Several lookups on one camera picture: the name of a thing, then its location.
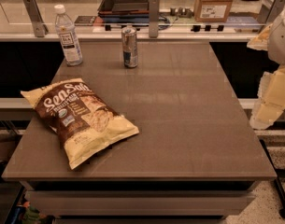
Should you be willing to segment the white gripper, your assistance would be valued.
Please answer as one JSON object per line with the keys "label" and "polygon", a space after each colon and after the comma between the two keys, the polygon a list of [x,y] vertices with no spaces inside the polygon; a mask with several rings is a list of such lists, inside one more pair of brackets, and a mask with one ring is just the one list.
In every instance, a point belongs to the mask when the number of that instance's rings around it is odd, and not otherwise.
{"label": "white gripper", "polygon": [[[270,29],[270,25],[263,28],[258,35],[248,42],[247,47],[268,51]],[[259,84],[258,97],[266,104],[285,107],[285,65],[281,65],[273,73],[263,73]],[[255,130],[265,130],[272,126],[282,113],[282,109],[257,103],[251,111],[249,124]]]}

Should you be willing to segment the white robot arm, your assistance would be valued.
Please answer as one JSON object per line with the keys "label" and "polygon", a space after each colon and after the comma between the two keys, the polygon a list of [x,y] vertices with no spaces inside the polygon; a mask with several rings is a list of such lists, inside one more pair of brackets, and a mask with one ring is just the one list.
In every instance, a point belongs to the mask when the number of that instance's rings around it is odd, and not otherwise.
{"label": "white robot arm", "polygon": [[250,126],[264,130],[272,126],[285,110],[285,7],[275,20],[247,44],[250,49],[265,50],[279,64],[273,72],[264,72],[251,111]]}

